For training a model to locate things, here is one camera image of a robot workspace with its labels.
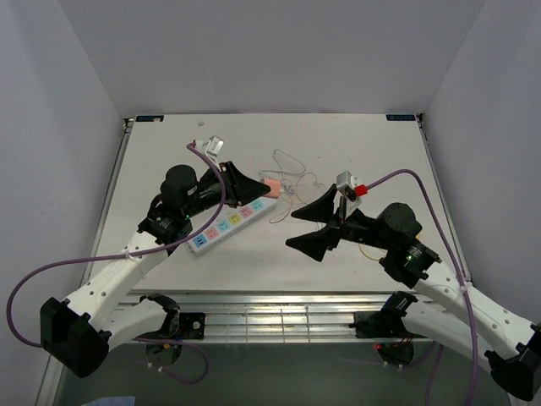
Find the white multicolour power strip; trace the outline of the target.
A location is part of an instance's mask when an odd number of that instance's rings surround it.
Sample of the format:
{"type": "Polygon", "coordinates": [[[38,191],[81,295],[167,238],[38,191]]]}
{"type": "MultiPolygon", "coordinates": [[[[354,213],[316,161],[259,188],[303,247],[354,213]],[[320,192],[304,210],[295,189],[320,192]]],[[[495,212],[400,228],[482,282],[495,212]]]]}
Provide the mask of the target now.
{"type": "Polygon", "coordinates": [[[246,206],[224,209],[208,228],[187,242],[187,250],[196,256],[202,256],[218,244],[223,243],[234,234],[274,211],[276,206],[277,199],[260,197],[246,206]]]}

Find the pink charger plug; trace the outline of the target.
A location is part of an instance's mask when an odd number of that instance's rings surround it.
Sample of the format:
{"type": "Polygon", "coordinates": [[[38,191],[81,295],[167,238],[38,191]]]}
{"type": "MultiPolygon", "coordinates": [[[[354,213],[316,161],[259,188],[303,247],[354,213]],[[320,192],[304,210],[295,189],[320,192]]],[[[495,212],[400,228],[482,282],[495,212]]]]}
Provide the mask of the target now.
{"type": "Polygon", "coordinates": [[[281,195],[281,182],[275,179],[262,178],[260,182],[270,188],[270,191],[265,194],[266,198],[277,200],[281,195]]]}

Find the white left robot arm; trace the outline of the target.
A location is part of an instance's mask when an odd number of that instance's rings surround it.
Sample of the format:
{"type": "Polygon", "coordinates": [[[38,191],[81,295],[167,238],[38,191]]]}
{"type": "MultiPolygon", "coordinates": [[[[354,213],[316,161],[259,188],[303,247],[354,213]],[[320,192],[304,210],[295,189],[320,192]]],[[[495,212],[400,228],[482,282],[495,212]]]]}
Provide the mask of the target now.
{"type": "Polygon", "coordinates": [[[64,300],[50,298],[40,310],[41,346],[78,377],[87,377],[110,350],[134,338],[172,339],[179,335],[180,309],[162,294],[149,294],[129,309],[119,302],[192,232],[191,219],[214,206],[245,206],[271,187],[225,162],[202,177],[188,165],[171,167],[139,224],[116,260],[110,261],[64,300]]]}

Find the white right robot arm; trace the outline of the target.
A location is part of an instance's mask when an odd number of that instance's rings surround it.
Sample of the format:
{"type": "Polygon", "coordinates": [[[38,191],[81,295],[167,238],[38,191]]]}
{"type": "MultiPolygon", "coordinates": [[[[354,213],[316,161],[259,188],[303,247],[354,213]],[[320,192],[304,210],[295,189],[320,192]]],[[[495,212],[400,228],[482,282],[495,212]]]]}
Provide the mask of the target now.
{"type": "Polygon", "coordinates": [[[352,194],[332,185],[318,200],[293,211],[292,217],[323,227],[286,245],[316,261],[342,240],[385,250],[380,265],[408,290],[384,303],[384,330],[435,340],[488,370],[514,398],[533,400],[540,388],[540,327],[460,283],[460,274],[418,240],[422,226],[408,205],[392,203],[372,218],[352,209],[352,194]]]}

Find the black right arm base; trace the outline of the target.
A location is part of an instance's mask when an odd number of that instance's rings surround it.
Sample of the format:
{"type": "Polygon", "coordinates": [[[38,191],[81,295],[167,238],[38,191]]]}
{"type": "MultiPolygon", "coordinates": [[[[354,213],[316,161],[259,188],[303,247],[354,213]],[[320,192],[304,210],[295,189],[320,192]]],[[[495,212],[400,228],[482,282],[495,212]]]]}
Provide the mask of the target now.
{"type": "Polygon", "coordinates": [[[375,339],[375,351],[384,364],[397,369],[422,364],[435,347],[435,343],[431,343],[422,354],[416,354],[413,339],[419,335],[408,332],[398,315],[383,310],[355,312],[348,327],[353,329],[356,338],[375,339]]]}

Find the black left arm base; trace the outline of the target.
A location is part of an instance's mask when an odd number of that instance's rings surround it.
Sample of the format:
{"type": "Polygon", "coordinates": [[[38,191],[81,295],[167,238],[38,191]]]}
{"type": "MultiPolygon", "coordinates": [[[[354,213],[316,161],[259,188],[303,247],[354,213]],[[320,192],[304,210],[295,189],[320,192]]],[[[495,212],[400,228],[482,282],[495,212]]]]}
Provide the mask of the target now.
{"type": "MultiPolygon", "coordinates": [[[[156,332],[148,332],[143,338],[163,340],[199,340],[205,337],[205,318],[203,312],[184,312],[180,313],[167,325],[156,332]]],[[[171,344],[151,344],[145,345],[145,356],[149,362],[162,366],[173,365],[179,358],[183,349],[180,346],[171,344]]]]}

